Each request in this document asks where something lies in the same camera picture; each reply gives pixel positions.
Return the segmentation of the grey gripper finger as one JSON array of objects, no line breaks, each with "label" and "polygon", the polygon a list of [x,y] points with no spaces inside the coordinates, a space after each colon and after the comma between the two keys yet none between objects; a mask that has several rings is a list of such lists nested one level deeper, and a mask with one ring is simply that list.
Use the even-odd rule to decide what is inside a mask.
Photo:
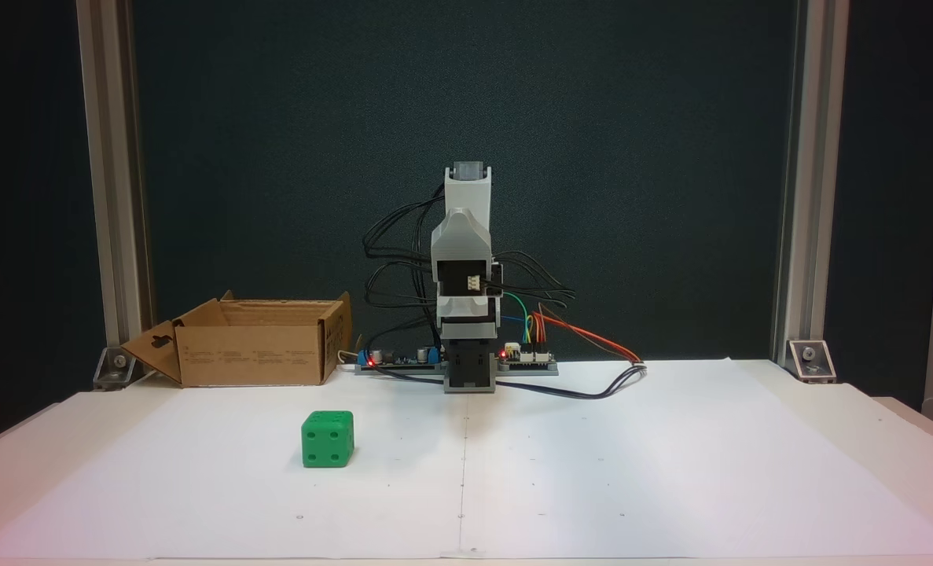
[{"label": "grey gripper finger", "polygon": [[448,322],[441,323],[442,340],[494,340],[498,337],[497,322]]}]

